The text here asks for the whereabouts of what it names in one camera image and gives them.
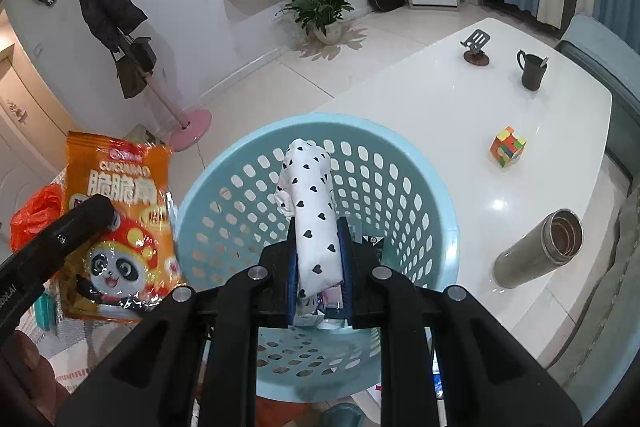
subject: black jacket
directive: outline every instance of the black jacket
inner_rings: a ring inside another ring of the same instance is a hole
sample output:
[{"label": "black jacket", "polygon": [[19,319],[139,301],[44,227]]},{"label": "black jacket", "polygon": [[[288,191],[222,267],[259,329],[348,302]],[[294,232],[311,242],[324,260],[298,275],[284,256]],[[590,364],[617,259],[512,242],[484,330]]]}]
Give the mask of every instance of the black jacket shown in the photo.
[{"label": "black jacket", "polygon": [[80,0],[80,8],[91,33],[113,53],[120,47],[118,29],[129,35],[146,20],[131,0]]}]

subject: plant pot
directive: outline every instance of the plant pot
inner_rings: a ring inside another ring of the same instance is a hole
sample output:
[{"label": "plant pot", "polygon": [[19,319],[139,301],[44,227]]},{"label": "plant pot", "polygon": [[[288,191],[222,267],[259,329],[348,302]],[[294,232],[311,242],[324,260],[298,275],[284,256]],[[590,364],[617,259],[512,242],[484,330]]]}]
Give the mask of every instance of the plant pot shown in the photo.
[{"label": "plant pot", "polygon": [[326,36],[318,28],[314,29],[314,34],[322,44],[325,46],[333,46],[340,42],[342,37],[342,24],[334,22],[324,27],[326,29]]}]

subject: black mug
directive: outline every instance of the black mug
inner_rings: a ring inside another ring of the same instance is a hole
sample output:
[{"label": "black mug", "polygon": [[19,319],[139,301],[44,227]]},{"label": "black mug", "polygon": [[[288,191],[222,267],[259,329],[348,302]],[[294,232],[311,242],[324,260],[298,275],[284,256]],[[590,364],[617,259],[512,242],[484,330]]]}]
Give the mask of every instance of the black mug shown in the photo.
[{"label": "black mug", "polygon": [[[520,61],[520,57],[524,58],[524,66]],[[547,64],[540,67],[543,59],[537,55],[526,54],[520,50],[518,52],[518,65],[522,69],[522,85],[530,91],[537,91],[540,89],[540,82],[542,82],[542,76],[545,74]]]}]

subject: metal screw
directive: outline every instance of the metal screw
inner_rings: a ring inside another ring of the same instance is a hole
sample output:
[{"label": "metal screw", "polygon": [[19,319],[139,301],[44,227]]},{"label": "metal screw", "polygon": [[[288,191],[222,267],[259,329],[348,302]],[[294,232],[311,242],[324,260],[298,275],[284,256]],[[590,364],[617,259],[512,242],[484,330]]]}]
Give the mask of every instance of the metal screw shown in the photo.
[{"label": "metal screw", "polygon": [[376,279],[389,279],[391,277],[391,270],[389,270],[386,266],[376,266],[373,270],[371,270],[371,274]]},{"label": "metal screw", "polygon": [[447,295],[454,301],[463,301],[466,298],[466,290],[462,286],[452,286],[447,290]]},{"label": "metal screw", "polygon": [[259,281],[260,279],[264,279],[265,277],[267,277],[268,273],[269,272],[264,266],[259,266],[259,265],[252,266],[247,272],[249,277],[251,277],[251,279],[253,279],[254,281]]},{"label": "metal screw", "polygon": [[192,293],[191,288],[187,286],[178,286],[171,296],[176,302],[187,302],[191,298]]}]

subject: plastic wrapper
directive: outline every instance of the plastic wrapper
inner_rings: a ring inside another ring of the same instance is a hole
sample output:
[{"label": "plastic wrapper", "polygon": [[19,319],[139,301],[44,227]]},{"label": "plastic wrapper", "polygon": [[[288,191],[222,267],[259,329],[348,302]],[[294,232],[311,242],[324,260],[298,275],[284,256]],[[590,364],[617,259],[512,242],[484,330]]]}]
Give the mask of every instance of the plastic wrapper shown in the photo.
[{"label": "plastic wrapper", "polygon": [[38,190],[9,221],[11,250],[16,253],[60,217],[62,188],[52,183]]},{"label": "plastic wrapper", "polygon": [[62,211],[102,194],[111,226],[66,258],[63,312],[73,318],[139,320],[182,283],[167,202],[171,149],[69,133]]}]

